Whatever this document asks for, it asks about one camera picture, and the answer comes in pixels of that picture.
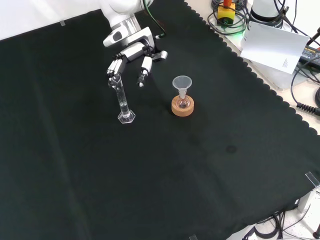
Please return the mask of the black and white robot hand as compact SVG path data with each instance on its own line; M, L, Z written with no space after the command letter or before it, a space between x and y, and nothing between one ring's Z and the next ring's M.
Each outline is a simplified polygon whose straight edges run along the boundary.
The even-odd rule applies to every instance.
M137 85L140 88L145 85L145 81L151 73L153 63L165 60L168 56L168 53L164 50L156 51L154 47L144 40L131 44L113 56L113 61L105 73L105 76L108 80L108 85L114 89L119 88L121 85L120 81L122 79L122 74L126 65L140 58L141 56L143 56L143 61L140 74L138 75L137 79Z

